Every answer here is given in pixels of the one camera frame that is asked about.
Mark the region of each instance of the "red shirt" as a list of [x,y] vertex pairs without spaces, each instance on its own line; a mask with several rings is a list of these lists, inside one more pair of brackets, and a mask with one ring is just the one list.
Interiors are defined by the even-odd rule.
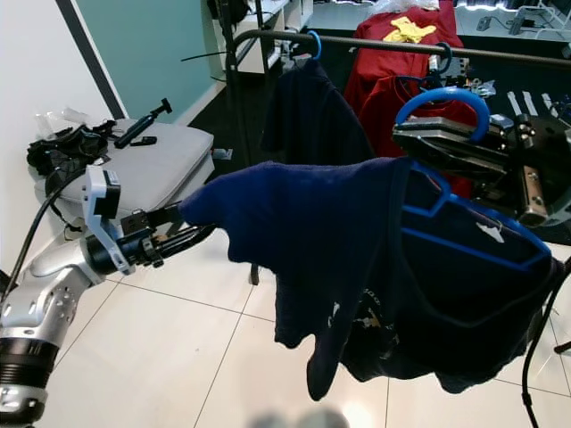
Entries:
[[[379,13],[362,22],[353,35],[355,38],[383,40],[395,29],[391,21],[402,16],[408,17],[419,27],[436,26],[436,31],[425,36],[420,43],[435,45],[446,42],[452,47],[463,44],[456,35],[456,19],[451,1],[441,1],[440,11],[425,11],[413,7],[403,13]],[[345,99],[359,116],[360,109],[375,87],[379,78],[388,76],[414,76],[423,78],[428,73],[429,55],[422,53],[405,53],[378,51],[375,49],[359,50],[353,65],[349,82],[345,88]]]
[[[360,111],[359,121],[378,157],[396,158],[406,153],[393,141],[393,126],[401,107],[416,93],[410,94],[397,77],[380,78]],[[442,117],[475,127],[476,112],[461,101],[425,104],[413,113],[420,118]],[[471,184],[465,178],[449,177],[455,194],[469,197]]]

